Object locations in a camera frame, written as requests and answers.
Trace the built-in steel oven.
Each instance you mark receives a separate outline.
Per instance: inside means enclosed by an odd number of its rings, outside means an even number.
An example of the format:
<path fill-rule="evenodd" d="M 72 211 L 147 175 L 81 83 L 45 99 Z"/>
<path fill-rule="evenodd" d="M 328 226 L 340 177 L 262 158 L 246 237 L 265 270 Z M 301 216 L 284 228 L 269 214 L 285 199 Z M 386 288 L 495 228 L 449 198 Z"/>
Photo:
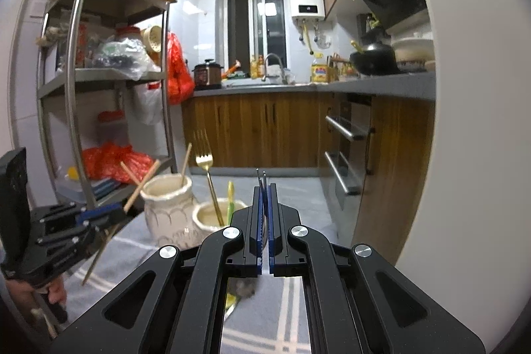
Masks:
<path fill-rule="evenodd" d="M 367 174 L 372 98 L 364 94 L 331 94 L 325 126 L 330 147 L 324 153 L 324 169 L 331 175 L 331 198 L 339 211 L 356 212 Z"/>

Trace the steel shelving rack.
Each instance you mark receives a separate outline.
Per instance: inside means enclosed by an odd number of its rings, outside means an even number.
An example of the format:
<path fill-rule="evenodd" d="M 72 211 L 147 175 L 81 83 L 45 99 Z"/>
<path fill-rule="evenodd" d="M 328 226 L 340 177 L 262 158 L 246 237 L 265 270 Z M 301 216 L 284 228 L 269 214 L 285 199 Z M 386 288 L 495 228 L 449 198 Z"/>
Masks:
<path fill-rule="evenodd" d="M 162 0 L 51 0 L 45 9 L 40 35 L 44 36 L 49 22 L 58 19 L 62 8 L 71 8 L 71 15 L 67 26 L 66 65 L 62 72 L 49 82 L 45 81 L 45 57 L 48 50 L 39 49 L 37 57 L 37 120 L 39 125 L 39 139 L 48 176 L 56 180 L 52 152 L 49 140 L 48 122 L 45 119 L 44 101 L 48 97 L 62 95 L 64 97 L 65 114 L 69 144 L 74 165 L 78 170 L 83 198 L 86 207 L 93 209 L 113 200 L 123 200 L 132 193 L 132 187 L 121 186 L 101 198 L 96 197 L 91 183 L 86 176 L 82 159 L 82 144 L 79 136 L 77 94 L 100 91 L 115 91 L 120 93 L 134 85 L 160 81 L 162 84 L 163 125 L 167 145 L 167 154 L 163 157 L 161 169 L 177 170 L 176 151 L 171 130 L 169 115 L 169 97 L 167 90 L 167 32 L 170 3 Z M 102 18 L 102 23 L 108 25 L 133 25 L 158 17 L 161 19 L 162 41 L 159 72 L 146 72 L 138 81 L 130 80 L 115 68 L 85 68 L 77 62 L 77 42 L 79 25 L 82 14 L 95 14 Z"/>

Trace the window with sliding frame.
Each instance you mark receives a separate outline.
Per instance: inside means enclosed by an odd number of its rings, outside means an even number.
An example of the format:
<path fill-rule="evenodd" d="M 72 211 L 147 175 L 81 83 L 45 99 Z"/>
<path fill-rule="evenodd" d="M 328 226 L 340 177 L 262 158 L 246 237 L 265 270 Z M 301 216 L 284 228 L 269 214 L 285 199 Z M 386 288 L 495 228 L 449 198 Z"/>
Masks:
<path fill-rule="evenodd" d="M 224 56 L 228 66 L 240 65 L 246 78 L 269 66 L 287 65 L 284 0 L 224 0 Z"/>

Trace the cream ceramic double utensil holder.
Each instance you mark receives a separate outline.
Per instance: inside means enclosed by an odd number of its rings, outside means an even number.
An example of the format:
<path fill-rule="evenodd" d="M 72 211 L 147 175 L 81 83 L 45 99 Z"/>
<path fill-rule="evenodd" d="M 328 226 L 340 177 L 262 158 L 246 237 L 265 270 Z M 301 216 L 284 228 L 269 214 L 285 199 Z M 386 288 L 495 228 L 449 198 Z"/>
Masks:
<path fill-rule="evenodd" d="M 157 175 L 144 185 L 140 195 L 148 230 L 159 247 L 173 245 L 180 250 L 189 249 L 227 226 L 228 199 L 218 198 L 224 221 L 220 225 L 214 204 L 195 198 L 192 179 L 188 176 Z"/>

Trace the black wok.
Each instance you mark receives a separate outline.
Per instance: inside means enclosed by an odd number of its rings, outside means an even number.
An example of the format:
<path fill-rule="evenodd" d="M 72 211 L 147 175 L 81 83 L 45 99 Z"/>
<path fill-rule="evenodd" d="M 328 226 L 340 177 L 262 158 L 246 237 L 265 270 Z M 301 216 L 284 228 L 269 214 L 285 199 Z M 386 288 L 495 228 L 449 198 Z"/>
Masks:
<path fill-rule="evenodd" d="M 350 54 L 350 62 L 361 75 L 383 76 L 396 75 L 400 72 L 396 63 L 395 52 L 390 45 L 374 42 L 362 46 L 352 40 L 354 52 Z"/>

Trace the hanging red plastic bag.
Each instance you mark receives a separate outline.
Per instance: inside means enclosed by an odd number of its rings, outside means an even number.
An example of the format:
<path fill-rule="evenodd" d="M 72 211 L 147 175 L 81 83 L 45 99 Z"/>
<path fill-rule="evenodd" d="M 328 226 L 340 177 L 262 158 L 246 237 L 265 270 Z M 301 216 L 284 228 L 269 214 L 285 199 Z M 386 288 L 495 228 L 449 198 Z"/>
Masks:
<path fill-rule="evenodd" d="M 170 105 L 179 105 L 192 97 L 194 81 L 177 35 L 167 35 L 167 92 Z"/>

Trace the grey striped table cloth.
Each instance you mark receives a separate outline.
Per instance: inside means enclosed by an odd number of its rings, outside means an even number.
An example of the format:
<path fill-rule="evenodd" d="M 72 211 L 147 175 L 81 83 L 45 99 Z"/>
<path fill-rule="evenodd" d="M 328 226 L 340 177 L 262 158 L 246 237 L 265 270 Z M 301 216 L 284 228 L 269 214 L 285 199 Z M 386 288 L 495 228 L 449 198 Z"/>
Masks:
<path fill-rule="evenodd" d="M 274 178 L 281 203 L 296 208 L 301 222 L 338 239 L 320 180 L 316 177 Z M 92 276 L 86 264 L 66 275 L 67 312 L 75 321 L 115 288 L 157 248 L 143 215 L 135 217 L 110 241 Z M 230 282 L 239 289 L 235 311 L 224 322 L 223 353 L 309 353 L 311 343 L 301 278 L 274 278 L 264 273 L 249 282 Z"/>

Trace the yellow oil bottle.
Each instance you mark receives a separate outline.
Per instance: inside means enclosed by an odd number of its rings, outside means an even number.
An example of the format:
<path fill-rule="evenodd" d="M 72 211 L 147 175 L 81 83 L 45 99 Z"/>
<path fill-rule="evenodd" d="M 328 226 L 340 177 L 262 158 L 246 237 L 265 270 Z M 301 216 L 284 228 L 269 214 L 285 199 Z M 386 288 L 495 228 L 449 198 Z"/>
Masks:
<path fill-rule="evenodd" d="M 311 82 L 326 84 L 330 81 L 329 67 L 322 53 L 315 52 L 311 64 Z"/>

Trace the electric pressure cooker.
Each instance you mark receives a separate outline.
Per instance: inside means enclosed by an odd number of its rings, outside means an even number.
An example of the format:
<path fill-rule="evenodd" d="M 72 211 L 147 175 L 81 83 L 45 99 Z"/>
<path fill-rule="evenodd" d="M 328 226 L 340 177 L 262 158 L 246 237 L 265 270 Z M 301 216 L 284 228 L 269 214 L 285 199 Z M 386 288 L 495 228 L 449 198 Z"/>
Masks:
<path fill-rule="evenodd" d="M 192 72 L 196 90 L 221 88 L 222 66 L 214 59 L 205 59 L 201 64 L 196 65 Z"/>

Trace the white plastic bag hanging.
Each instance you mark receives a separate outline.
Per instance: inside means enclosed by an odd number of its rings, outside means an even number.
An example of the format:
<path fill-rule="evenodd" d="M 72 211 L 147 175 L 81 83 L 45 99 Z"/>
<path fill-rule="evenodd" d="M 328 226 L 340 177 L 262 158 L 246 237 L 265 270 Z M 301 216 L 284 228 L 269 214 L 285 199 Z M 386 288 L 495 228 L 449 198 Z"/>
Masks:
<path fill-rule="evenodd" d="M 137 120 L 145 125 L 155 125 L 162 120 L 161 82 L 150 82 L 133 87 L 132 105 Z"/>

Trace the wooden base cabinets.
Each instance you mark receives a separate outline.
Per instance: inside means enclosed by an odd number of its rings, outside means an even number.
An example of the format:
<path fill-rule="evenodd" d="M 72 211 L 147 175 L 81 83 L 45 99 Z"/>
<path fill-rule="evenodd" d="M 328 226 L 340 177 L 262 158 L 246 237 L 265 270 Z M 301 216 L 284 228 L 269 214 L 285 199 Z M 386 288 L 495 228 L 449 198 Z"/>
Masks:
<path fill-rule="evenodd" d="M 372 98 L 367 174 L 357 211 L 341 212 L 324 169 L 330 147 L 325 116 L 331 92 L 220 94 L 183 105 L 186 138 L 205 129 L 221 174 L 248 175 L 256 168 L 284 176 L 316 175 L 339 242 L 367 243 L 396 262 L 409 236 L 426 180 L 435 118 L 432 101 Z"/>

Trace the red plastic bag on shelf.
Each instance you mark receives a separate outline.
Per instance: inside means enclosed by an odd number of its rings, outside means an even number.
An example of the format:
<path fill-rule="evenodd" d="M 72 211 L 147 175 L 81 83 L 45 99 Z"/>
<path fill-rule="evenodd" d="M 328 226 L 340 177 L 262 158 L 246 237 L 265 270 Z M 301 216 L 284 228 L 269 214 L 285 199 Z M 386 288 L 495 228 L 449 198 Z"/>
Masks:
<path fill-rule="evenodd" d="M 134 183 L 134 180 L 121 164 L 125 164 L 137 180 L 142 180 L 154 164 L 149 155 L 135 152 L 131 145 L 117 146 L 113 142 L 84 150 L 82 158 L 86 176 L 90 180 L 109 178 L 129 184 Z"/>

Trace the clear plastic bag on shelf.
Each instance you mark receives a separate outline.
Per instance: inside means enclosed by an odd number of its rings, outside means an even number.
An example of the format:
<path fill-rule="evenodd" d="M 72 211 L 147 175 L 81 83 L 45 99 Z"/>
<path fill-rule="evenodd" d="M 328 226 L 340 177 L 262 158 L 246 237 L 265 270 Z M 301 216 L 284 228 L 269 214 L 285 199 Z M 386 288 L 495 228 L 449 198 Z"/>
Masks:
<path fill-rule="evenodd" d="M 135 38 L 109 38 L 103 42 L 94 53 L 93 67 L 117 70 L 133 81 L 139 81 L 146 73 L 159 71 L 143 43 Z"/>

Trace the gold fork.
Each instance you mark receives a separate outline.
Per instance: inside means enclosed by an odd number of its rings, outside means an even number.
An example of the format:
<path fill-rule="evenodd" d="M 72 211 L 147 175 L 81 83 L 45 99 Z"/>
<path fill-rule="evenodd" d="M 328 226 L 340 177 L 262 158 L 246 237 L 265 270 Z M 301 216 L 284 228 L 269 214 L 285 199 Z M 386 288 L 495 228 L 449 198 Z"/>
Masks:
<path fill-rule="evenodd" d="M 207 183 L 208 183 L 209 191 L 211 194 L 211 200 L 214 206 L 216 218 L 218 220 L 219 225 L 224 226 L 223 216 L 220 211 L 218 198 L 217 198 L 215 188 L 213 185 L 213 181 L 211 178 L 211 168 L 213 167 L 213 154 L 211 152 L 211 145 L 208 140 L 206 130 L 205 129 L 195 130 L 195 132 L 192 134 L 192 138 L 193 138 L 195 163 L 206 174 Z"/>

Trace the white ceramic pot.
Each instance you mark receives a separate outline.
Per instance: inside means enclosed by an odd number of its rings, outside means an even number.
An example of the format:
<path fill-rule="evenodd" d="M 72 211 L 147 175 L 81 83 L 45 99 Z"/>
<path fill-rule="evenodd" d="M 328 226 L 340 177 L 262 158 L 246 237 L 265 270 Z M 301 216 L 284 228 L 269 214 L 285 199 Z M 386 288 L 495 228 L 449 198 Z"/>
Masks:
<path fill-rule="evenodd" d="M 426 62 L 435 60 L 434 42 L 430 38 L 401 38 L 392 42 L 398 69 L 404 73 L 426 70 Z"/>

